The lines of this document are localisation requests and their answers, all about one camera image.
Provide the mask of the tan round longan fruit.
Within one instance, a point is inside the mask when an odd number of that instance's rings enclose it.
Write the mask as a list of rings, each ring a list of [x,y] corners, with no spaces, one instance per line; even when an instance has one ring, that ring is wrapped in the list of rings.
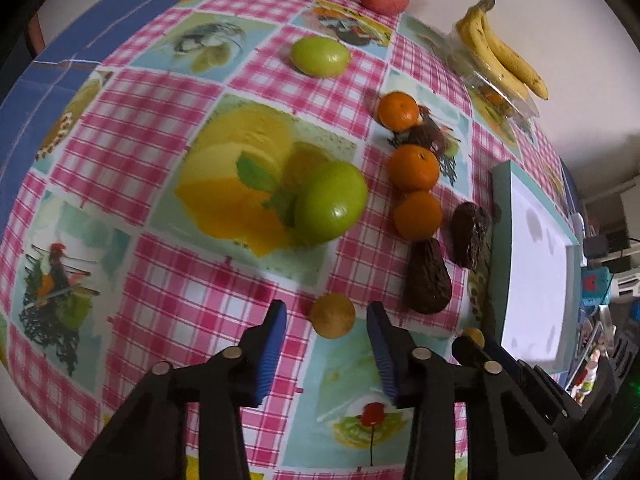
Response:
[[[355,307],[350,299],[339,292],[319,297],[309,312],[309,321],[314,331],[326,339],[345,336],[354,326]]]

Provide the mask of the pink checkered fruit tablecloth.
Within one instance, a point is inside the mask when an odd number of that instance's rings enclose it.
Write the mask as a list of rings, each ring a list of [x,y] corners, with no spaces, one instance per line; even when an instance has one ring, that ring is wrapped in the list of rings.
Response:
[[[350,52],[341,76],[292,63],[320,36]],[[534,126],[499,127],[434,55],[436,35],[349,0],[178,0],[101,64],[55,117],[2,226],[1,357],[18,391],[77,453],[151,365],[206,361],[259,323],[288,328],[270,396],[242,414],[250,469],[265,479],[397,479],[411,415],[382,393],[366,326],[322,338],[318,297],[392,321],[442,356],[477,319],[488,266],[448,269],[452,298],[420,315],[401,302],[408,243],[386,164],[378,99],[402,91],[447,140],[433,195],[448,220],[490,208],[491,170],[512,160],[566,218],[561,164]],[[330,242],[296,235],[300,188],[326,162],[367,181],[358,222]]]

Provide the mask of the white wooden shelf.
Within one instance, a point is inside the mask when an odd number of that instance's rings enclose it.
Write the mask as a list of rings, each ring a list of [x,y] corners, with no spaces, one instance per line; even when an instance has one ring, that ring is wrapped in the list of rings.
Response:
[[[639,266],[639,177],[583,198],[580,212],[589,237],[605,236],[605,264],[615,270]]]

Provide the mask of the long dark brown avocado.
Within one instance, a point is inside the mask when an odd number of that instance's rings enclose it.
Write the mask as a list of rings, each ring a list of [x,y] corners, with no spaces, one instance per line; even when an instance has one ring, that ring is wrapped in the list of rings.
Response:
[[[434,238],[411,245],[402,291],[402,303],[421,314],[437,314],[452,298],[452,283],[439,241]]]

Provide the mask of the yellow banana bunch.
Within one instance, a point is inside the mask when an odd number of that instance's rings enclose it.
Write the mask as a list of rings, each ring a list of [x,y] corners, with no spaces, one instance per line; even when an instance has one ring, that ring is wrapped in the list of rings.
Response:
[[[457,21],[456,31],[462,44],[482,62],[489,78],[501,89],[523,100],[532,90],[539,99],[547,101],[549,90],[541,76],[492,31],[488,12],[495,3],[496,0],[477,1]]]

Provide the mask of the orange mandarin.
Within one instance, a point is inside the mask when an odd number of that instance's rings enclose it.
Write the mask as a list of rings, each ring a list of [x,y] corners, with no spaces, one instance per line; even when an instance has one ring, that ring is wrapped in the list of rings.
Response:
[[[404,132],[415,126],[420,119],[420,108],[412,96],[405,92],[392,91],[378,102],[378,121],[393,133]]]
[[[442,225],[442,206],[430,191],[414,191],[404,197],[393,213],[398,233],[408,242],[431,238]]]
[[[386,171],[402,192],[431,191],[439,180],[439,162],[427,148],[406,144],[394,151]]]

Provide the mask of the green apple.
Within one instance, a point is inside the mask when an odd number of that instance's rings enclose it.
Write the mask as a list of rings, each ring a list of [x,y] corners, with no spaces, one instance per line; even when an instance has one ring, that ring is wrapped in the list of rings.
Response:
[[[300,38],[292,45],[290,59],[302,73],[316,78],[341,76],[352,58],[338,41],[320,36]]]
[[[349,162],[326,162],[300,188],[294,210],[295,233],[308,246],[345,234],[368,201],[367,181]]]

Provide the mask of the wrinkled dark brown fruit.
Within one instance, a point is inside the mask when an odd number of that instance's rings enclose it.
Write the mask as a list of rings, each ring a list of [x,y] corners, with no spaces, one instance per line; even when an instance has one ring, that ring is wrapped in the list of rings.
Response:
[[[488,212],[472,202],[457,206],[450,220],[452,261],[462,268],[475,271],[491,226]]]

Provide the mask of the dark round passion fruit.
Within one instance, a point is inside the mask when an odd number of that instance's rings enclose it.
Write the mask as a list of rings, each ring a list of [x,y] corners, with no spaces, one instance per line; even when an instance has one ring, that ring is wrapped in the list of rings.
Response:
[[[447,149],[447,140],[438,126],[424,122],[413,126],[409,132],[405,144],[412,144],[427,148],[436,157],[442,156]]]

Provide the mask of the small tan round fruit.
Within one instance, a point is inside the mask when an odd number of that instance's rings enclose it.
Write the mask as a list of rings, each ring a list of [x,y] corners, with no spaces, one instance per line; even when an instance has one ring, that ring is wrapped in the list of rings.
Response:
[[[485,336],[479,328],[466,328],[462,335],[474,341],[474,344],[476,344],[478,348],[483,349],[485,347]]]

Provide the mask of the clear plastic fruit container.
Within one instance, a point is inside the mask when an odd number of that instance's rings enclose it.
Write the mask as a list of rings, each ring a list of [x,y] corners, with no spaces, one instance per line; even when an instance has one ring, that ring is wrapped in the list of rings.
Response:
[[[461,40],[453,27],[446,37],[447,64],[462,79],[506,117],[529,120],[539,117],[539,110],[532,97],[518,96],[506,88],[490,68]]]

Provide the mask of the white tray teal rim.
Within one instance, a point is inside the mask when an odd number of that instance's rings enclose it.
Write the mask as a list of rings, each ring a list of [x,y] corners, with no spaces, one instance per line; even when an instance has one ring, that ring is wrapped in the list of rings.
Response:
[[[582,248],[555,203],[515,162],[491,170],[495,219],[488,282],[495,338],[549,374],[570,368]]]

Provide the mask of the teal toy box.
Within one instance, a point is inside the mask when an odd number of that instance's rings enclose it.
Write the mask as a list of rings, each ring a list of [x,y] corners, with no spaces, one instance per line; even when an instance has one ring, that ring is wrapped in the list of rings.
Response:
[[[582,306],[594,308],[608,304],[611,299],[612,273],[606,266],[582,268]]]

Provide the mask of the blue checkered cloth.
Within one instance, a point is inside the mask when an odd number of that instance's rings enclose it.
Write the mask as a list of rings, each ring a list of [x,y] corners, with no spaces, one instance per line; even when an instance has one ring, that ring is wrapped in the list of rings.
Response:
[[[36,151],[91,71],[178,0],[100,0],[32,61],[1,103],[1,225]]]

